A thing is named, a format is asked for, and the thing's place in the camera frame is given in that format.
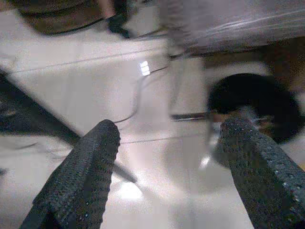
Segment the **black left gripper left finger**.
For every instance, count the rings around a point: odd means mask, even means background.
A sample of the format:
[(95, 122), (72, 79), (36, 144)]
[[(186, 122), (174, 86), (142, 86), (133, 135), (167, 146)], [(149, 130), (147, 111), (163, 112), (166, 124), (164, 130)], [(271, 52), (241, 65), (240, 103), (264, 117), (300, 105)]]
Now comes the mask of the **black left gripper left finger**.
[(52, 172), (20, 228), (99, 229), (119, 146), (114, 122), (99, 122)]

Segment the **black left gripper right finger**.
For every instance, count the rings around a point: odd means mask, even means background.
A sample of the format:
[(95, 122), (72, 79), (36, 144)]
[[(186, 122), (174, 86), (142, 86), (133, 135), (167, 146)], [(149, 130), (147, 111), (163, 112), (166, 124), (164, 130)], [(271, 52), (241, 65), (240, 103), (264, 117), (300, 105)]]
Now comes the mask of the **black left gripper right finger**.
[(220, 141), (255, 229), (305, 227), (305, 172), (246, 118), (229, 117)]

